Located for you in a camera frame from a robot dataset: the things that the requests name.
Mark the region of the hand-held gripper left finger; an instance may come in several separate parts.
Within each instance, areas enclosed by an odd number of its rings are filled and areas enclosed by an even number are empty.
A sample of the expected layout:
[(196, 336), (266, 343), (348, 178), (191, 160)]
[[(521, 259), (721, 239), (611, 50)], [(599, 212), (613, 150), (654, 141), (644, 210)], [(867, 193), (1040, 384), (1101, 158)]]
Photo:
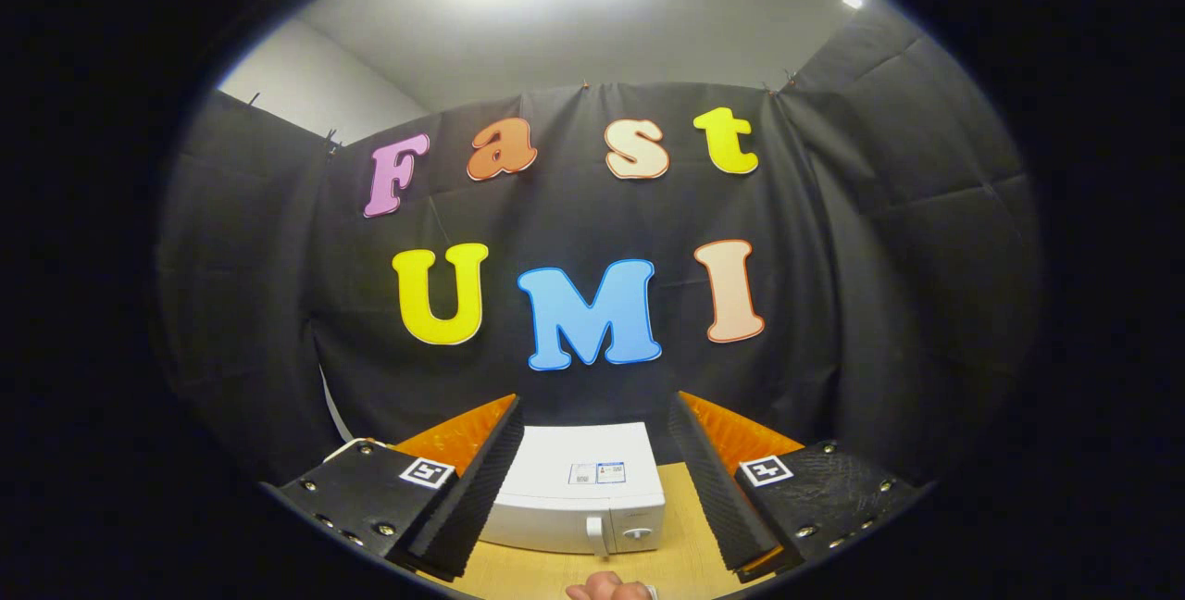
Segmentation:
[(356, 438), (264, 491), (301, 521), (371, 558), (462, 576), (524, 438), (507, 394), (401, 443)]

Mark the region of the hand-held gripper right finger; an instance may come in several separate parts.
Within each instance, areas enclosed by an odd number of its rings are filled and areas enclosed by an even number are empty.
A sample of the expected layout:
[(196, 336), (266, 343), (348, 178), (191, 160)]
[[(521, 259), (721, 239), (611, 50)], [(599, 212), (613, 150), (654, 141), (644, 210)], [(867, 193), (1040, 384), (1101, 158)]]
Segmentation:
[(675, 392), (668, 429), (724, 564), (743, 582), (833, 556), (924, 492), (837, 440), (798, 443), (694, 394)]

